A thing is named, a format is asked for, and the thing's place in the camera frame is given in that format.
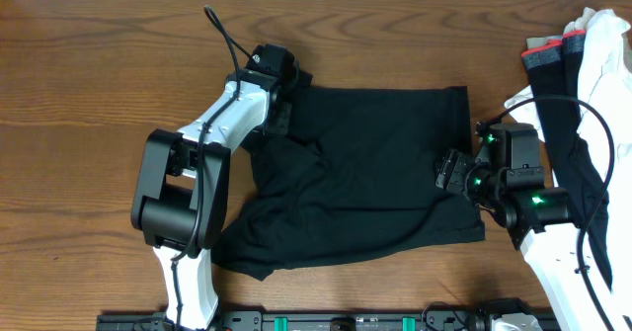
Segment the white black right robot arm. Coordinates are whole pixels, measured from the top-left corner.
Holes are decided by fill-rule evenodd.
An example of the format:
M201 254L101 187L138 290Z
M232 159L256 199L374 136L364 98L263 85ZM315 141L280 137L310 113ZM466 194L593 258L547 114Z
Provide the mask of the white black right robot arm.
M563 330L626 330L569 193L545 186L530 124L484 128L477 155L447 150L436 185L487 210L529 265Z

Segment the black t-shirt white logo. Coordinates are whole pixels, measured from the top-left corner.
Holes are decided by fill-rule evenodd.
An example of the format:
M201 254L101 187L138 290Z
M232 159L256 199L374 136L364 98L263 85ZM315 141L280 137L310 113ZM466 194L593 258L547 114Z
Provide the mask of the black t-shirt white logo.
M216 265L263 280L484 239L478 210L435 183L448 151L471 148L465 87L306 85L291 106L286 134L243 142L257 193L213 247Z

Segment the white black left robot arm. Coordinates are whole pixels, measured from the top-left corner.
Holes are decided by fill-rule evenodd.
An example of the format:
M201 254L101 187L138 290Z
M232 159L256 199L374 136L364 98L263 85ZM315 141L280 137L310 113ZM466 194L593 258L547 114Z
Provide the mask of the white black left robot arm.
M162 267L172 330L206 330L213 321L211 249L226 216L231 156L249 133L283 127L294 83L254 70L232 74L195 121L146 140L131 224Z

